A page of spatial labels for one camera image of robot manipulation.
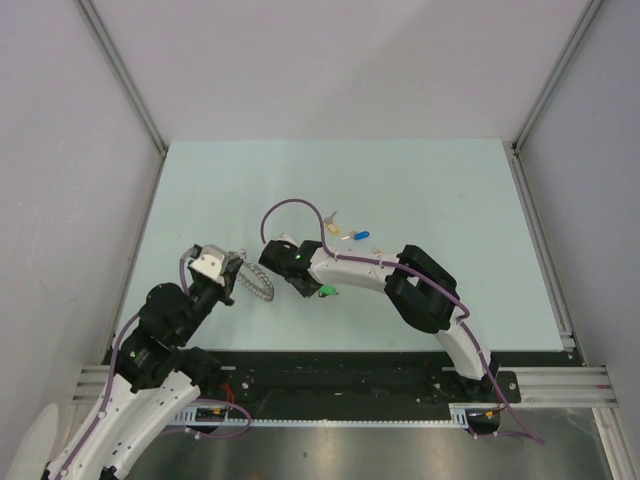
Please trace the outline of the metal ring key organizer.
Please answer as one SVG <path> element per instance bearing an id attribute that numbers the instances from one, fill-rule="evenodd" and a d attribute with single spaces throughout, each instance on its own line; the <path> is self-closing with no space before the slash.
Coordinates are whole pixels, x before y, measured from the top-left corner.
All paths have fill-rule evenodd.
<path id="1" fill-rule="evenodd" d="M 247 252 L 244 249 L 235 252 L 243 263 L 238 272 L 238 279 L 242 286 L 252 295 L 265 302 L 275 299 L 275 288 L 269 276 L 256 265 L 248 261 Z"/>

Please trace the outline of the green tag key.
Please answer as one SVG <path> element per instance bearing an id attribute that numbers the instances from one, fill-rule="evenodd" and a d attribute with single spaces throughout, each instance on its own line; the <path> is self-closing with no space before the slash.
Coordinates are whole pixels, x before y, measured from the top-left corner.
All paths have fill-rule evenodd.
<path id="1" fill-rule="evenodd" d="M 327 298 L 332 296 L 337 296 L 339 291 L 336 287 L 332 285 L 322 285 L 317 292 L 319 298 Z"/>

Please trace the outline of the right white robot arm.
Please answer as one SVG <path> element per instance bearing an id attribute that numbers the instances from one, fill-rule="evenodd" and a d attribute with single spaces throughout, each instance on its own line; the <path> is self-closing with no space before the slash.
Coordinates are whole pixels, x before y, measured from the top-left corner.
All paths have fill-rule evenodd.
<path id="1" fill-rule="evenodd" d="M 327 285 L 384 294 L 407 325 L 434 336 L 447 353 L 455 394 L 484 401 L 496 391 L 496 364 L 466 324 L 470 312 L 456 291 L 456 280 L 419 247 L 407 245 L 395 255 L 357 256 L 332 251 L 319 241 L 297 245 L 279 238 L 266 244 L 259 264 L 305 298 Z"/>

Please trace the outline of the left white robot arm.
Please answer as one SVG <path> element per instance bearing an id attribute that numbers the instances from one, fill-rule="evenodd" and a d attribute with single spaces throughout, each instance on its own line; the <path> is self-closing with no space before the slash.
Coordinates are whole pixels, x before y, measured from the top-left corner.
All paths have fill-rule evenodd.
<path id="1" fill-rule="evenodd" d="M 204 259 L 211 272 L 191 263 L 187 289 L 162 283 L 147 294 L 113 343 L 108 379 L 89 416 L 44 478 L 124 479 L 180 411 L 219 392 L 219 361 L 186 345 L 216 305 L 232 305 L 243 261 Z"/>

